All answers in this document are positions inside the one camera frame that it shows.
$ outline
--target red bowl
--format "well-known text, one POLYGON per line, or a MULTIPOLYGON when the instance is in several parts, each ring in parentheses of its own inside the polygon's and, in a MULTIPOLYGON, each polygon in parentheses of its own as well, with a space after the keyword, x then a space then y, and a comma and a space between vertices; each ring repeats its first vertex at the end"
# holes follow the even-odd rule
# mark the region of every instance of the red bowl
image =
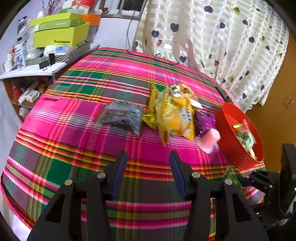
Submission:
POLYGON ((264 159, 264 149, 259 133, 251 120, 235 105, 224 103, 222 107, 215 113, 216 128, 221 135, 218 145, 226 158, 241 170, 249 170, 264 159), (257 157, 254 160, 251 155, 244 149, 240 141, 236 137, 236 132, 232 127, 233 124, 242 123, 245 119, 253 134, 256 144, 253 151, 257 157))

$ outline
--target storage box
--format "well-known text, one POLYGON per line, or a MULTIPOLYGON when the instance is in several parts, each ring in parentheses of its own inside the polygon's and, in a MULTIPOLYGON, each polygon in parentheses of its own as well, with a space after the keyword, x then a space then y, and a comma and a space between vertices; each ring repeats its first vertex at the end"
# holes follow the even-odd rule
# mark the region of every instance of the storage box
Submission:
POLYGON ((90 26, 97 26, 100 25, 101 22, 101 15, 99 14, 83 14, 82 20, 90 23, 90 26))
POLYGON ((34 47, 42 48, 47 45, 68 45, 73 47, 87 39, 89 23, 73 28, 55 28, 42 30, 34 33, 34 47))
POLYGON ((52 22, 52 21, 59 21, 59 20, 66 20, 66 19, 82 20, 82 15, 77 14, 77 13, 73 13, 73 12, 54 14, 54 15, 31 20, 30 27, 33 27, 36 24, 47 23, 47 22, 52 22))
POLYGON ((81 24, 85 24, 86 21, 83 20, 73 20, 73 19, 67 19, 67 20, 58 20, 48 23, 41 23, 36 24, 34 27, 34 32, 41 31, 41 30, 47 30, 47 29, 55 29, 55 28, 72 28, 79 26, 81 24))
MULTIPOLYGON (((85 41, 85 43, 78 47, 78 49, 74 50, 73 52, 65 55, 55 55, 54 59, 56 62, 70 62, 72 59, 78 57, 80 54, 85 53, 90 48, 90 42, 85 41)), ((33 58, 33 59, 26 59, 26 65, 34 65, 34 64, 40 64, 44 61, 48 61, 49 57, 40 57, 40 58, 33 58)))
POLYGON ((34 102, 39 97, 40 93, 39 91, 36 90, 31 90, 27 95, 26 95, 26 101, 29 101, 31 103, 34 102))

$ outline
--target door handle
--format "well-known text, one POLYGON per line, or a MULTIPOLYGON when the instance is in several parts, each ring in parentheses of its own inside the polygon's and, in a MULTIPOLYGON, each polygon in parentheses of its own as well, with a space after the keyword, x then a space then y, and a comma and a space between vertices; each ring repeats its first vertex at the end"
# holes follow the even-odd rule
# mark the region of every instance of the door handle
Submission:
POLYGON ((289 110, 291 108, 291 106, 293 105, 294 101, 291 101, 288 105, 287 105, 287 110, 289 110))
POLYGON ((291 96, 288 96, 284 101, 284 105, 286 105, 290 101, 290 99, 291 99, 291 96))

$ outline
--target plaid blanket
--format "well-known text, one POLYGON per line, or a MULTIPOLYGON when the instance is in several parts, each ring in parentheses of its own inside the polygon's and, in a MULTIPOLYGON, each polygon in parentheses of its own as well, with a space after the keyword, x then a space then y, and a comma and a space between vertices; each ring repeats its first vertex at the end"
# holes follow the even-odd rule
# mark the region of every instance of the plaid blanket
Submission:
MULTIPOLYGON (((230 165, 218 145, 206 154, 195 141, 172 137, 163 147, 158 132, 146 126, 138 138, 130 131, 94 122, 100 109, 113 99, 146 107, 152 83, 160 90, 172 83, 189 85, 207 115, 222 105, 213 79, 180 64, 131 53, 112 48, 93 52, 66 71, 26 118, 11 148, 1 190, 15 215, 29 228, 66 179, 87 180, 125 150, 128 165, 118 200, 107 202, 115 240, 180 241, 190 202, 178 195, 169 153, 177 150, 194 171, 210 179, 221 180, 230 165)), ((265 167, 261 163, 255 168, 265 167)), ((251 171, 234 170, 242 176, 251 171)), ((263 198, 252 187, 245 188, 244 195, 251 203, 263 198)), ((212 204, 210 240, 215 235, 214 210, 212 204)), ((85 202, 82 220, 85 236, 85 202)))

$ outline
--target yellow snack bag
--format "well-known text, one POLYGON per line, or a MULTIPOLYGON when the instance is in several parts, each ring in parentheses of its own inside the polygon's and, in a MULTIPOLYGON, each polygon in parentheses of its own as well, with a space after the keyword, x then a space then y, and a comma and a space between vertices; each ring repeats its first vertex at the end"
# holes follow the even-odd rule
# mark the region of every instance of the yellow snack bag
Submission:
POLYGON ((150 95, 147 111, 146 111, 146 114, 142 115, 142 120, 152 129, 157 128, 157 121, 155 116, 155 105, 156 105, 156 100, 159 94, 160 92, 156 88, 155 84, 152 84, 151 95, 150 95))
POLYGON ((168 88, 165 88, 162 95, 155 109, 163 145, 166 146, 170 136, 184 136, 188 140, 194 140, 193 112, 189 94, 186 93, 185 98, 172 98, 168 88))

